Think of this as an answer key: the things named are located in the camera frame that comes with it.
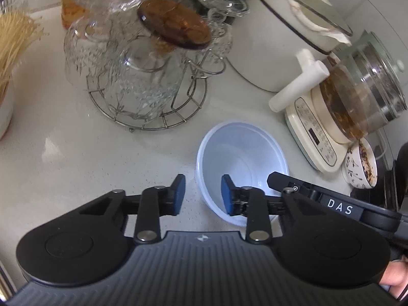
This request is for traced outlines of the person's left hand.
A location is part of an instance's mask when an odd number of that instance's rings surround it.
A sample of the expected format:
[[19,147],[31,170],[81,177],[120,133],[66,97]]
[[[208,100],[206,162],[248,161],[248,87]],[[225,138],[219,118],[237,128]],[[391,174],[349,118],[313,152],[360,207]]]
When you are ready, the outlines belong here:
[[397,300],[402,300],[407,296],[408,283],[408,260],[406,256],[401,259],[391,261],[381,280],[380,285],[387,288]]

